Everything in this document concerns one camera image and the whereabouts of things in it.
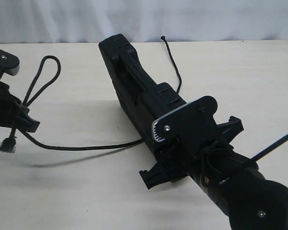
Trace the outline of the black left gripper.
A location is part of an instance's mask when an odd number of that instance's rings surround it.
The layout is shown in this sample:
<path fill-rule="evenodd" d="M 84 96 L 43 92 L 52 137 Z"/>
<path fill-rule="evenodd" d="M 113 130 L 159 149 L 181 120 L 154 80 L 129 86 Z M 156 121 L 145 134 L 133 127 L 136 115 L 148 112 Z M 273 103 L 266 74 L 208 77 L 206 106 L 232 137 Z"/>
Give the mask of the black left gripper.
<path fill-rule="evenodd" d="M 0 81 L 0 127 L 36 132 L 40 122 L 29 116 L 29 108 L 9 91 L 9 85 Z"/>

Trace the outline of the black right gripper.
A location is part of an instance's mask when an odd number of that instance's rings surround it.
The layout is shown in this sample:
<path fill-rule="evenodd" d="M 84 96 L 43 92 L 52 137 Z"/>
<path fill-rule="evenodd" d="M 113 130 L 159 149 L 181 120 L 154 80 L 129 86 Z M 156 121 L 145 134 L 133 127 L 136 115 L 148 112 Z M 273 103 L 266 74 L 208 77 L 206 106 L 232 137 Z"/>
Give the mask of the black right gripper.
<path fill-rule="evenodd" d="M 248 158 L 234 151 L 232 140 L 244 130 L 242 120 L 230 116 L 214 125 L 216 140 L 189 155 L 178 139 L 168 142 L 158 153 L 158 162 L 150 170 L 139 171 L 147 189 L 175 183 L 190 177 L 202 189 L 243 189 L 257 180 L 257 164 L 245 166 Z"/>

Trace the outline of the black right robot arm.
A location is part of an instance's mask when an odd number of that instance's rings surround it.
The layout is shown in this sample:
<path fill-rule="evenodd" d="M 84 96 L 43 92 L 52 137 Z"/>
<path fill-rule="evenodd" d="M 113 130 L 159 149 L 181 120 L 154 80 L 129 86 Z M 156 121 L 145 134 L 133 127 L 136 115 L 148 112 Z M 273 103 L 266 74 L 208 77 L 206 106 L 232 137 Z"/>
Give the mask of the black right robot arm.
<path fill-rule="evenodd" d="M 288 134 L 247 158 L 236 153 L 230 142 L 243 130 L 231 116 L 218 125 L 222 138 L 200 149 L 193 157 L 178 154 L 175 142 L 148 171 L 140 171 L 147 188 L 191 177 L 228 217 L 233 230 L 288 230 L 288 187 L 266 179 L 258 160 L 288 141 Z"/>

